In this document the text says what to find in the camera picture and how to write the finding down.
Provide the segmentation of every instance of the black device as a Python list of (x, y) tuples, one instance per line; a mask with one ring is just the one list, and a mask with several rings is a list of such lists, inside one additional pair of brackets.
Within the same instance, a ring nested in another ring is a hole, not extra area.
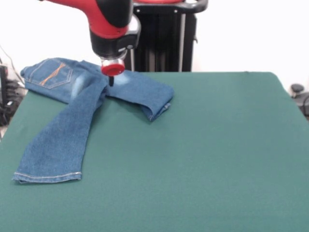
[(309, 92), (300, 84), (291, 85), (292, 98), (304, 116), (309, 117)]
[(8, 79), (8, 69), (0, 66), (0, 127), (7, 126), (19, 107), (23, 95), (18, 81)]

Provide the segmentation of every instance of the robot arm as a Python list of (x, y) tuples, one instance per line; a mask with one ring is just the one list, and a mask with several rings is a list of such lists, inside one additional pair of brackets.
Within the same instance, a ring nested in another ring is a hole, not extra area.
[(124, 71), (127, 49), (137, 47), (140, 36), (140, 23), (133, 15), (132, 0), (48, 1), (77, 8), (86, 14), (92, 48), (101, 58), (104, 75), (113, 78)]

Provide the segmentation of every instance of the jeans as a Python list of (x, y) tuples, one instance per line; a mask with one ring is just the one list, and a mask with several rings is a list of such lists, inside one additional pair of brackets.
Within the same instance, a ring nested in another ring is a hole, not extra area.
[(68, 103), (27, 146), (13, 180), (57, 183), (82, 178), (82, 160), (95, 110), (105, 96), (139, 104), (150, 121), (170, 107), (173, 88), (125, 71), (109, 87), (100, 67), (86, 61), (47, 59), (26, 67), (26, 88)]

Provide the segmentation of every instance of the jeans hem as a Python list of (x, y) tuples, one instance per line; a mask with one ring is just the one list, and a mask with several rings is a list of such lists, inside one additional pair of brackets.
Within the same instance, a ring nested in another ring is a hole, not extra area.
[(12, 180), (18, 181), (21, 184), (24, 183), (58, 183), (69, 180), (81, 180), (81, 172), (73, 172), (57, 176), (32, 176), (24, 173), (14, 173)]

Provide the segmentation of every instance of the folded jeans leg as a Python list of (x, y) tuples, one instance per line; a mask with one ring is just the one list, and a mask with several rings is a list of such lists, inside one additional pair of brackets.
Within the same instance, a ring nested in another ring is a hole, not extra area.
[(95, 110), (105, 97), (105, 79), (95, 79), (27, 146), (13, 180), (56, 183), (82, 178), (82, 161)]

